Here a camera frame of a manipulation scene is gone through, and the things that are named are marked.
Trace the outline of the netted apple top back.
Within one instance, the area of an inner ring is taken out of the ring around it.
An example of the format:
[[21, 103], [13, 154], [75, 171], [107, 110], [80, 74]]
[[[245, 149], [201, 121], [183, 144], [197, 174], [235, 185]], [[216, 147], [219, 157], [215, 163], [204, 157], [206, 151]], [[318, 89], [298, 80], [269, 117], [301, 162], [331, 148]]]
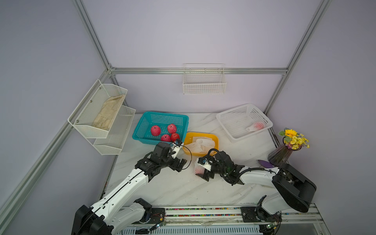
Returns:
[[205, 173], [205, 170], [206, 169], [201, 164], [199, 164], [198, 161], [195, 162], [195, 164], [194, 164], [194, 174], [196, 176], [200, 176], [200, 177], [203, 176], [204, 173]]

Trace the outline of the netted red apple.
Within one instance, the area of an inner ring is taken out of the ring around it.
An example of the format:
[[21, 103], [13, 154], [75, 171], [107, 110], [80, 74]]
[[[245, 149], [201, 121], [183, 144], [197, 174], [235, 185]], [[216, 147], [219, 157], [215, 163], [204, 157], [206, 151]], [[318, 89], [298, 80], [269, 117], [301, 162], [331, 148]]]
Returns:
[[161, 136], [161, 141], [163, 142], [171, 142], [171, 136], [168, 134], [164, 134]]
[[161, 134], [161, 129], [159, 126], [155, 125], [151, 127], [150, 132], [152, 136], [159, 136]]

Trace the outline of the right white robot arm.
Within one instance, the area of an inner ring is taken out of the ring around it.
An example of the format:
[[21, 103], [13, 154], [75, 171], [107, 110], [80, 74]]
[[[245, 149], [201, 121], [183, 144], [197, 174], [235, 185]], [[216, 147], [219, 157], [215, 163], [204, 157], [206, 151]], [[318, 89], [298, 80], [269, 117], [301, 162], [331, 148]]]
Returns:
[[207, 154], [196, 162], [204, 169], [204, 173], [196, 175], [206, 181], [218, 174], [232, 186], [255, 184], [275, 188], [277, 192], [264, 195], [255, 208], [255, 212], [262, 215], [287, 209], [306, 213], [317, 190], [311, 180], [289, 164], [273, 168], [247, 167], [235, 164], [224, 151], [213, 156]]

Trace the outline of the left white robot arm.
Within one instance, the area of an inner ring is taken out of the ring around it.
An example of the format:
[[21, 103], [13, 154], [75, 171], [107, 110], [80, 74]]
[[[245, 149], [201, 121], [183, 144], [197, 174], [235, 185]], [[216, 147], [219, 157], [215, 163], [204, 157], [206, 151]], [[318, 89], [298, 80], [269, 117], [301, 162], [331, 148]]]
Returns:
[[181, 140], [173, 143], [159, 142], [152, 152], [137, 161], [130, 174], [110, 193], [92, 206], [83, 205], [76, 211], [71, 233], [115, 235], [135, 222], [149, 222], [152, 205], [144, 199], [135, 200], [126, 209], [123, 206], [163, 168], [182, 171], [187, 161], [176, 156], [183, 146]]

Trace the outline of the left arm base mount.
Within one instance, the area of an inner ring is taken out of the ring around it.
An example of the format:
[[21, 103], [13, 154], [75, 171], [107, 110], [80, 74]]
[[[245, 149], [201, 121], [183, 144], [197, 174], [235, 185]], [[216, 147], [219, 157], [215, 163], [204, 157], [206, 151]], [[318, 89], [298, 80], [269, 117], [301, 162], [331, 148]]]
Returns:
[[134, 203], [141, 205], [145, 211], [141, 220], [133, 224], [157, 224], [164, 220], [166, 214], [165, 208], [154, 207], [142, 198], [136, 199]]

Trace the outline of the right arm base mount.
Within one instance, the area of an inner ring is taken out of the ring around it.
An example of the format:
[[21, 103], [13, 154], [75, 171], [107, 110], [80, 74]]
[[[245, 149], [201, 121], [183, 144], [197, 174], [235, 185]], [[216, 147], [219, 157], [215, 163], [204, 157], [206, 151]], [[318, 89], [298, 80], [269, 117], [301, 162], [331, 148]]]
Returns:
[[278, 213], [270, 214], [262, 208], [265, 198], [266, 195], [259, 200], [256, 206], [240, 208], [243, 222], [271, 222], [275, 223], [276, 226], [281, 225], [281, 216]]

